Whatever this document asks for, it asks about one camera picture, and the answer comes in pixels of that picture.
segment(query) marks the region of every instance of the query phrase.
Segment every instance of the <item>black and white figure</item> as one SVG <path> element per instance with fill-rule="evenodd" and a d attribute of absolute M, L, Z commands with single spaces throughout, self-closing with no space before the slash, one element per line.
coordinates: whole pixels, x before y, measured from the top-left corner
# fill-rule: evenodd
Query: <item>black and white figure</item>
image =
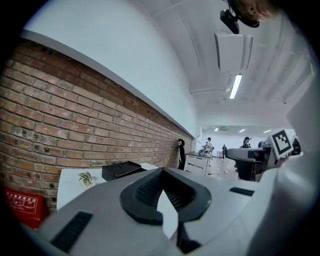
<path fill-rule="evenodd" d="M 272 139 L 279 155 L 282 155 L 292 148 L 289 138 L 284 130 L 272 135 Z"/>

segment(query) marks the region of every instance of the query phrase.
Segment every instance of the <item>ceiling light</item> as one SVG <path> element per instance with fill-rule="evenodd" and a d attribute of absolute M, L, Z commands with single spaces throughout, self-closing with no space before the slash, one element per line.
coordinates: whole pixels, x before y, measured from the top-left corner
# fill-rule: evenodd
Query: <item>ceiling light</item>
<path fill-rule="evenodd" d="M 239 88 L 239 85 L 240 85 L 240 82 L 241 82 L 241 79 L 242 79 L 242 74 L 237 74 L 235 76 L 235 79 L 234 79 L 234 82 L 233 82 L 232 91 L 231 91 L 229 99 L 234 99 L 235 98 L 235 96 L 237 94 L 237 91 L 238 91 L 238 88 Z"/>

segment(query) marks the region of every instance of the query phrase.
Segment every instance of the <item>air conditioner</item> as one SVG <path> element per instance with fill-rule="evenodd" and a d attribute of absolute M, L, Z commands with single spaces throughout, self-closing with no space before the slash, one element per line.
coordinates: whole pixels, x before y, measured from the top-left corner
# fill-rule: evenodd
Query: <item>air conditioner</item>
<path fill-rule="evenodd" d="M 223 73 L 237 74 L 249 66 L 253 35 L 215 33 L 218 67 Z"/>

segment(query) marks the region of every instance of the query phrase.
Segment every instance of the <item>black box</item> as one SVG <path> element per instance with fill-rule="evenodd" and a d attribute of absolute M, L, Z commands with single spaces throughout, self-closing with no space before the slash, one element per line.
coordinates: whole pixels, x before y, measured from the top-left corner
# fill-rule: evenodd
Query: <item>black box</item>
<path fill-rule="evenodd" d="M 102 178 L 108 182 L 143 171 L 146 170 L 138 163 L 131 161 L 121 162 L 113 165 L 102 166 Z"/>

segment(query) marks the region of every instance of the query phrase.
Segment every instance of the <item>red fire extinguisher box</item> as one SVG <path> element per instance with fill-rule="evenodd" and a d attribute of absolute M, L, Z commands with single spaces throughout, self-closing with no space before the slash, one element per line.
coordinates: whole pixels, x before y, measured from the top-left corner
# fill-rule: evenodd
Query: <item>red fire extinguisher box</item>
<path fill-rule="evenodd" d="M 4 198 L 17 219 L 33 229 L 49 216 L 49 209 L 42 195 L 18 192 L 4 188 Z"/>

